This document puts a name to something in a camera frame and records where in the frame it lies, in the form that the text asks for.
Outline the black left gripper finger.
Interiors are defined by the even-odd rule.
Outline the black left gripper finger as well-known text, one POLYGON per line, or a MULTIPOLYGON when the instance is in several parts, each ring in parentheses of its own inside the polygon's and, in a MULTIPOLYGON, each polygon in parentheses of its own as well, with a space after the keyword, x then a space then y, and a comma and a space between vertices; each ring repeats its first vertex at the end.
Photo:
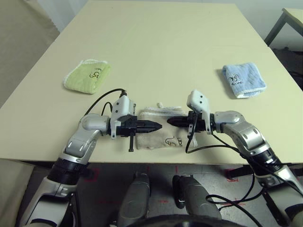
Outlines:
POLYGON ((138 120, 136 122, 136 127, 140 129, 161 129, 162 125, 149 120, 138 120))
POLYGON ((147 127, 147 128, 136 128, 136 133, 150 133, 153 131, 157 131, 161 128, 151 128, 151 127, 147 127))

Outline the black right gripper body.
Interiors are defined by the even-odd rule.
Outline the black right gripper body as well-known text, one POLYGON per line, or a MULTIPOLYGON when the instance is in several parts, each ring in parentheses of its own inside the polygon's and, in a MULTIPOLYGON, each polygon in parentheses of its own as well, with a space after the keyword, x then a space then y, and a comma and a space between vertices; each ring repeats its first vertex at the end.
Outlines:
POLYGON ((214 114, 210 114, 210 126, 207 128, 205 120, 203 119, 205 115, 203 113, 196 113, 194 111, 189 111, 187 116, 188 122, 188 138, 192 138, 193 135, 197 132, 200 133, 202 131, 213 133, 216 129, 216 125, 214 122, 214 114))

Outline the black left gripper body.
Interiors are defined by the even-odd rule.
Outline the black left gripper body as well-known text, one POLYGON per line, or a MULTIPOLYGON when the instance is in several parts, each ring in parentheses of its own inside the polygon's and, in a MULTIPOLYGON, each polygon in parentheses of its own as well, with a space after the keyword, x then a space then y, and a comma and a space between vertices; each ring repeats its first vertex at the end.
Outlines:
POLYGON ((131 116, 121 123, 116 129, 116 134, 121 137, 130 137, 129 152, 134 152, 134 137, 137 130, 137 116, 131 116))

